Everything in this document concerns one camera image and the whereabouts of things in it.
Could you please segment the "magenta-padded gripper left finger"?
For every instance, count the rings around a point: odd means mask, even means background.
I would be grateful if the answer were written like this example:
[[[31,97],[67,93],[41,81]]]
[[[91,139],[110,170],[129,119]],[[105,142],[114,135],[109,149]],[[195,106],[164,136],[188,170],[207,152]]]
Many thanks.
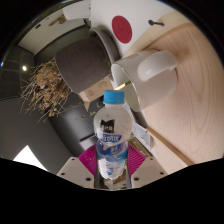
[[[96,146],[89,147],[79,157],[70,157],[58,176],[84,188],[96,188],[99,185]]]

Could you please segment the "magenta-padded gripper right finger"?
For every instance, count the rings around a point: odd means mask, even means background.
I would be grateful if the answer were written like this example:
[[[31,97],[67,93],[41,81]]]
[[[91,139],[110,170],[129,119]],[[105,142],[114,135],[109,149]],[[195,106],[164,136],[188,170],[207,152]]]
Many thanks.
[[[146,157],[133,146],[129,146],[127,155],[127,188],[140,188],[167,175],[167,172],[153,156]]]

